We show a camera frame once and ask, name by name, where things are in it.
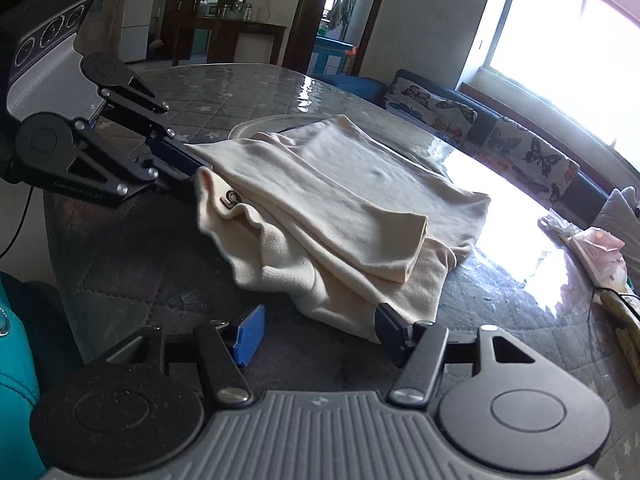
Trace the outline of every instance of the round table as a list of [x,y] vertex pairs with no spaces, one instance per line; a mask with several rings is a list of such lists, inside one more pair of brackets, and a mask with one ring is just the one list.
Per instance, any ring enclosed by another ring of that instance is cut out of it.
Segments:
[[[545,210],[534,200],[416,126],[299,73],[233,64],[142,77],[170,104],[168,118],[183,142],[223,140],[236,124],[273,114],[345,114],[458,186],[488,193],[486,225],[472,255],[448,276],[437,322],[452,336],[496,324],[588,384],[612,414],[598,469],[612,480],[616,471],[623,477],[632,471],[640,458],[640,388],[609,319],[591,309],[591,284],[580,264],[539,229]],[[117,124],[101,121],[97,130],[127,156],[146,153],[143,138]],[[197,231],[193,205],[146,192],[111,210],[48,194],[45,210],[51,261],[85,360],[145,324],[187,332],[212,317],[234,321],[265,303],[266,336],[246,372],[257,394],[265,388],[386,391],[398,374],[380,346],[302,316],[284,295],[238,289],[213,241]],[[468,375],[463,365],[448,368],[445,388]]]

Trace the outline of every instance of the doorway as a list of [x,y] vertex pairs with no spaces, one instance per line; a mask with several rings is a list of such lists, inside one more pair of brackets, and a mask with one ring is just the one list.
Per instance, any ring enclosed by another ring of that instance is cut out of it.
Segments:
[[299,0],[282,65],[358,75],[382,0]]

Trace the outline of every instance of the cream towel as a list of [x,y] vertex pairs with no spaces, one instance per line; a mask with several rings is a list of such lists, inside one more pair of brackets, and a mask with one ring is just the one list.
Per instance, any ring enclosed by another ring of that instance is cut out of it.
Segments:
[[190,148],[214,169],[198,170],[198,227],[236,283],[287,292],[304,314],[370,340],[379,303],[407,321],[435,319],[447,273],[486,218],[487,195],[453,186],[344,116]]

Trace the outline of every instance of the cable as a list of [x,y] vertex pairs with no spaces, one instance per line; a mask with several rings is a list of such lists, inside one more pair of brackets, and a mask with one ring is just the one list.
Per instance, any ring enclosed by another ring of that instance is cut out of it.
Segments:
[[597,290],[608,290],[609,292],[613,292],[622,301],[625,301],[625,300],[623,300],[623,298],[636,298],[636,300],[640,300],[640,296],[638,296],[637,294],[633,294],[633,293],[629,293],[629,292],[618,292],[616,290],[613,290],[612,288],[609,288],[608,286],[594,286],[593,287],[594,295],[595,295]]
[[9,242],[9,245],[7,245],[6,249],[4,251],[2,251],[2,254],[0,254],[0,260],[2,258],[4,258],[4,256],[11,250],[11,247],[14,246],[15,241],[18,239],[18,235],[20,234],[20,230],[22,229],[22,226],[24,224],[24,219],[27,218],[27,211],[29,210],[29,204],[31,203],[31,195],[33,194],[33,186],[31,186],[30,190],[29,190],[29,195],[27,197],[27,202],[25,202],[24,204],[24,211],[22,212],[22,218],[20,219],[20,223],[18,224],[18,228],[15,231],[15,235],[12,238],[12,240]]
[[269,18],[271,17],[271,0],[267,0],[265,6],[267,7],[267,17],[264,19],[264,21],[268,22]]

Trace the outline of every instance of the robotic arm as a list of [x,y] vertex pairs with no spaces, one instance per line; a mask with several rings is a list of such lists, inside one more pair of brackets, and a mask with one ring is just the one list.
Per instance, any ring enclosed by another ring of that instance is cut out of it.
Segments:
[[[119,59],[74,49],[93,0],[27,0],[0,17],[0,178],[117,206],[149,187],[183,193],[200,166],[166,102]],[[94,131],[103,116],[145,137],[135,162]]]
[[[175,139],[168,105],[118,59],[75,51],[91,3],[28,0],[0,17],[0,178],[109,206],[153,186],[193,190],[207,164]],[[100,116],[145,137],[153,157],[115,153],[94,131]],[[453,341],[386,304],[375,317],[402,368],[385,397],[256,399],[236,365],[262,337],[262,309],[230,342],[222,321],[167,338],[144,328],[38,402],[44,478],[597,478],[583,466],[609,412],[571,375],[492,325]],[[169,362],[196,363],[202,398],[167,376]],[[439,398],[447,363],[472,363],[474,376]]]

